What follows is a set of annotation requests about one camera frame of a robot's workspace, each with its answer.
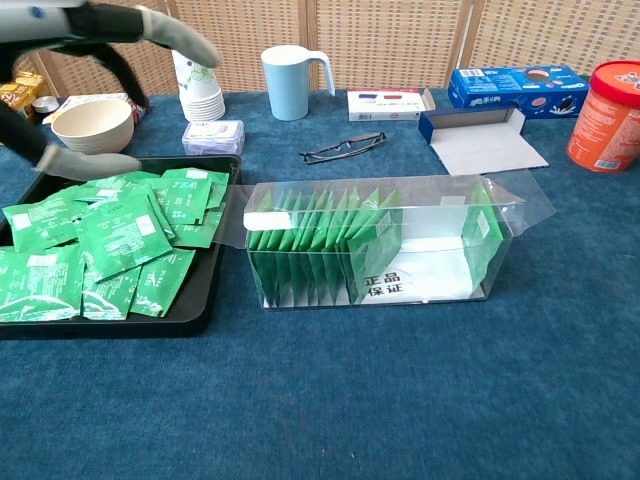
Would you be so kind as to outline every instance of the beige bowl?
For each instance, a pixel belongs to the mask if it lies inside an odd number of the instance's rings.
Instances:
[[[51,130],[70,150],[118,153],[133,138],[133,114],[124,100],[97,100],[62,112]]]

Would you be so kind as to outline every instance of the beige wall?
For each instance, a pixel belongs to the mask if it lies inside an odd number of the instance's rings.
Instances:
[[[640,52],[638,0],[107,0],[165,11],[222,51],[224,91],[264,90],[260,52],[294,43],[327,53],[338,88],[439,87],[455,66],[566,63],[589,74]],[[148,42],[116,47],[147,94],[175,94],[170,53]],[[28,59],[54,93],[119,91],[90,59]],[[326,85],[320,69],[313,86]]]

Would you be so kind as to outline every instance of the cup handle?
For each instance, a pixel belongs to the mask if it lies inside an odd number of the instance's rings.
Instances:
[[[327,79],[328,90],[332,96],[336,96],[336,89],[333,86],[333,74],[331,73],[331,62],[324,52],[309,52],[309,60],[318,60],[324,65],[324,76]]]

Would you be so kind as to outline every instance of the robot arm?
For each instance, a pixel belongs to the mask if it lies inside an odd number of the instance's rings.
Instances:
[[[135,74],[108,43],[151,41],[210,68],[222,63],[216,48],[182,22],[144,7],[90,4],[83,0],[3,0],[0,6],[0,82],[13,79],[13,64],[28,51],[52,49],[95,57],[118,78],[129,97],[148,107]],[[137,170],[140,162],[120,154],[84,155],[49,144],[44,134],[0,102],[0,142],[44,173],[89,180]]]

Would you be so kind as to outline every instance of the black tray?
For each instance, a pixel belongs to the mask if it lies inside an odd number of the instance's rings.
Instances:
[[[201,168],[229,174],[229,185],[240,181],[241,159],[237,155],[202,155],[140,158],[143,170],[162,173],[172,168]],[[74,182],[41,175],[19,203],[34,203],[68,187]],[[221,223],[225,223],[223,214]],[[0,223],[0,245],[12,245],[11,227]],[[132,338],[184,337],[200,333],[211,320],[213,292],[217,284],[217,266],[221,246],[195,249],[189,274],[164,318],[130,313],[126,320],[89,320],[82,316],[51,322],[0,322],[1,339],[29,338]]]

